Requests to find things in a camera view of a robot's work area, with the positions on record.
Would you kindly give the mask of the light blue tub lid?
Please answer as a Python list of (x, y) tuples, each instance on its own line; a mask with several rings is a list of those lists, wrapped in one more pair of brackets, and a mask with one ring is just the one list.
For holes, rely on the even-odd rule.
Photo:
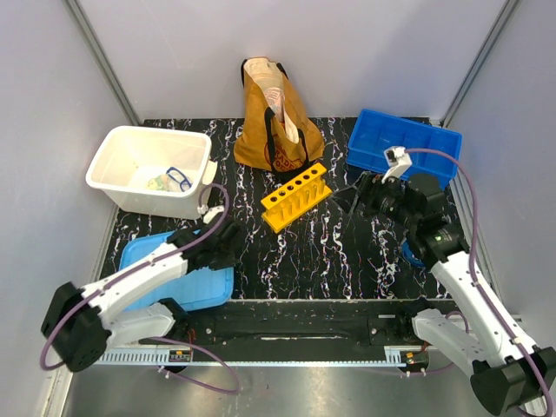
[[(119, 270), (140, 261), (149, 255), (162, 243), (166, 242), (171, 232), (136, 238), (128, 243), (122, 252)], [(179, 279), (166, 282), (151, 291), (141, 299), (135, 301), (127, 311), (146, 308), (161, 299), (172, 298), (183, 310), (214, 308), (226, 303), (234, 288), (234, 268), (224, 268), (213, 271), (209, 268), (196, 270)]]

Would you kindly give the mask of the yellow test tube rack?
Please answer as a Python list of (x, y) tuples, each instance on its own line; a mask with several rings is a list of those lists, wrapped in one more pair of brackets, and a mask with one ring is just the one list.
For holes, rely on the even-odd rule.
[(263, 221), (276, 233), (280, 233), (293, 221), (299, 219), (316, 205), (332, 195), (323, 176), (328, 170), (315, 163), (261, 200)]

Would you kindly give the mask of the packaged gloves clear bag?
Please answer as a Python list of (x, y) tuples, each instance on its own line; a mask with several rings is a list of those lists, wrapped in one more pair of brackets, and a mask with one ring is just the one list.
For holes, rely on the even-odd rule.
[(173, 192), (175, 187), (172, 183), (173, 181), (167, 174), (158, 175), (147, 181), (146, 189), (152, 191)]

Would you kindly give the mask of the blue safety glasses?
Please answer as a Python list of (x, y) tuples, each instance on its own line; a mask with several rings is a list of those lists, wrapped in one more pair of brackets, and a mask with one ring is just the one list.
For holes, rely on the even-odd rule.
[(169, 167), (166, 171), (168, 179), (176, 184), (176, 187), (181, 191), (187, 191), (191, 188), (192, 182), (189, 178), (178, 168)]

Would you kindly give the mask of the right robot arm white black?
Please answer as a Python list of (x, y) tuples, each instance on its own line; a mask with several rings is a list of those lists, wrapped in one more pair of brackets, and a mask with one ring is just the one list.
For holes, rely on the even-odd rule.
[(394, 177), (363, 173), (334, 201), (347, 214), (384, 215), (406, 230), (410, 250), (452, 296), (472, 333), (458, 328), (439, 310), (425, 308), (399, 318), (396, 336), (419, 339), (440, 350), (469, 379), (488, 413), (523, 412), (537, 400), (553, 414), (550, 387), (555, 350), (541, 348), (507, 312), (479, 271), (460, 226), (445, 218), (447, 199), (433, 175)]

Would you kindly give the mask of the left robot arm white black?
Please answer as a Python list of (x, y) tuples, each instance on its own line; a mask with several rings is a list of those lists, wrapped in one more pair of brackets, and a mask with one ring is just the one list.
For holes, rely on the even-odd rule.
[(164, 284), (197, 270), (230, 268), (244, 228), (228, 215), (218, 215), (197, 230), (179, 229), (150, 254), (128, 267), (83, 287), (68, 281), (54, 292), (43, 319), (45, 338), (39, 356), (44, 370), (54, 350), (59, 365), (77, 373), (96, 363), (111, 348), (162, 337), (179, 343), (189, 331), (183, 309), (166, 297), (146, 308), (129, 306)]

